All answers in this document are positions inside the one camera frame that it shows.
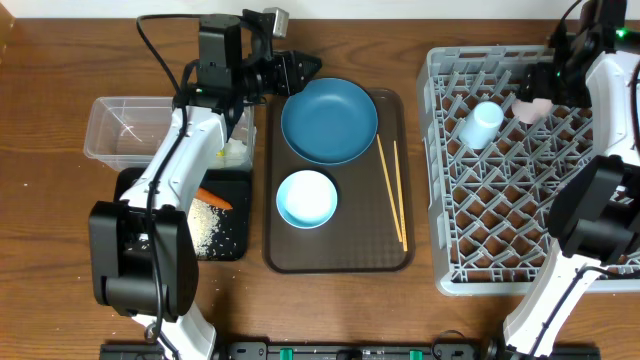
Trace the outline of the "pink cup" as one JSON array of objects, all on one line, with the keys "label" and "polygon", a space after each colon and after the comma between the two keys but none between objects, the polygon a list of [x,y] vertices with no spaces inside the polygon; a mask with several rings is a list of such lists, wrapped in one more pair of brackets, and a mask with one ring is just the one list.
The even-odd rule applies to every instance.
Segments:
[{"label": "pink cup", "polygon": [[511,106],[514,117],[525,124],[534,124],[545,118],[552,110],[553,103],[548,99],[535,98],[532,102],[517,99]]}]

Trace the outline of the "dark blue plate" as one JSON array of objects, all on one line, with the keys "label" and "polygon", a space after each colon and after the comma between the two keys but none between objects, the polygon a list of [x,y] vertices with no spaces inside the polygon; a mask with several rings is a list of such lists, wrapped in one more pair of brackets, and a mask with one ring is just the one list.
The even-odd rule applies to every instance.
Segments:
[{"label": "dark blue plate", "polygon": [[378,125],[371,96],[339,78],[311,81],[286,101],[281,114],[281,131],[289,147],[321,165],[345,164],[364,154]]}]

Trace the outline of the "light blue cup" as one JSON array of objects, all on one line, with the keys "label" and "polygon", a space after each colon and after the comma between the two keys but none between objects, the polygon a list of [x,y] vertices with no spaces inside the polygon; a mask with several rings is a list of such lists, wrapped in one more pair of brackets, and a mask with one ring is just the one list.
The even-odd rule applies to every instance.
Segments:
[{"label": "light blue cup", "polygon": [[496,138],[503,120],[504,113],[498,104],[491,101],[478,103],[465,118],[458,138],[473,150],[484,149]]}]

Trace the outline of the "wooden chopstick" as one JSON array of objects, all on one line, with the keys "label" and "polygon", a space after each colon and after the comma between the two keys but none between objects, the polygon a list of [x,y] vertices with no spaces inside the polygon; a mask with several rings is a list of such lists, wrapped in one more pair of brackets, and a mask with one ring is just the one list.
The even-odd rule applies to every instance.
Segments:
[{"label": "wooden chopstick", "polygon": [[397,146],[397,141],[393,142],[394,147],[394,161],[395,161],[395,175],[396,175],[396,186],[398,193],[398,207],[399,207],[399,221],[400,221],[400,230],[402,236],[402,246],[403,251],[408,252],[408,242],[406,235],[406,223],[405,223],[405,214],[404,214],[404,199],[403,199],[403,191],[402,191],[402,179],[401,179],[401,171],[400,171],[400,162],[399,162],[399,151]]},{"label": "wooden chopstick", "polygon": [[394,201],[394,197],[393,197],[393,191],[392,191],[392,187],[391,187],[389,172],[388,172],[388,168],[387,168],[387,165],[386,165],[385,154],[384,154],[384,150],[383,150],[383,146],[382,146],[379,134],[376,134],[376,142],[377,142],[377,146],[378,146],[379,156],[380,156],[380,160],[381,160],[382,170],[383,170],[383,174],[384,174],[386,189],[387,189],[388,198],[389,198],[389,202],[390,202],[390,206],[391,206],[392,218],[393,218],[393,222],[394,222],[397,238],[398,238],[398,241],[400,243],[403,243],[403,237],[402,237],[400,224],[399,224],[399,220],[398,220],[398,215],[397,215],[397,211],[396,211],[396,205],[395,205],[395,201]]}]

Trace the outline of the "light blue bowl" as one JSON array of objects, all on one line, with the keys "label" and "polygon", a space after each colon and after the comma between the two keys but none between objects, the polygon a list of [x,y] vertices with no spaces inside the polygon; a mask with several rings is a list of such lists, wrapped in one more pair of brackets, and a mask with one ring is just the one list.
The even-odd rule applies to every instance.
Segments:
[{"label": "light blue bowl", "polygon": [[276,192],[280,217],[298,229],[314,229],[334,215],[338,192],[333,181],[321,172],[301,170],[290,174]]}]

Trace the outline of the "orange carrot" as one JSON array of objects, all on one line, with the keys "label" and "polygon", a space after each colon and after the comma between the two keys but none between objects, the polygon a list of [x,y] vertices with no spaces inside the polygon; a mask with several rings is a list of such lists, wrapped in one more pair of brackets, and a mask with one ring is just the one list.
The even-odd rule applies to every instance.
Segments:
[{"label": "orange carrot", "polygon": [[200,187],[195,195],[197,200],[200,200],[210,206],[222,209],[222,210],[232,210],[233,206],[226,200],[221,197],[209,192],[208,190]]}]

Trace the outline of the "white rice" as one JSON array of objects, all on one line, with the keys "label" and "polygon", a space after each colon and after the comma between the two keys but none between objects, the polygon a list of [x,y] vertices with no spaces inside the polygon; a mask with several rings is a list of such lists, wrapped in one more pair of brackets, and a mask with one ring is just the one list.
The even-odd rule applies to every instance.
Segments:
[{"label": "white rice", "polygon": [[231,261],[237,258],[237,242],[232,238],[233,211],[213,207],[194,199],[188,226],[196,257],[201,261]]}]

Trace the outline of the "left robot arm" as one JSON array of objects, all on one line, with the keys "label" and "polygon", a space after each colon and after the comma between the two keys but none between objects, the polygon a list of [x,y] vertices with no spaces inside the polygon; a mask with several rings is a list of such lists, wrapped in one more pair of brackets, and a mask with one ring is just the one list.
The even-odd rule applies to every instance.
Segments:
[{"label": "left robot arm", "polygon": [[144,328],[139,344],[105,344],[103,359],[212,359],[217,333],[195,303],[199,266],[188,210],[244,110],[301,92],[321,60],[277,51],[289,16],[271,7],[201,14],[199,55],[171,78],[171,123],[137,181],[99,201],[88,227],[96,301]]}]

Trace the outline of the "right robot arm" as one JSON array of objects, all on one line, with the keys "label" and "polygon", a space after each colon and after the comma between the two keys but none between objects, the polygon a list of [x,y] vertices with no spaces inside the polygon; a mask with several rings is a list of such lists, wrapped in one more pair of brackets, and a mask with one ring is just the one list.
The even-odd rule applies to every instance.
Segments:
[{"label": "right robot arm", "polygon": [[556,336],[595,280],[636,279],[609,271],[639,248],[639,34],[625,26],[626,0],[582,5],[580,29],[560,21],[550,62],[527,66],[518,100],[588,108],[594,156],[555,196],[553,237],[528,293],[484,351],[486,359],[589,359],[596,349],[554,347]]}]

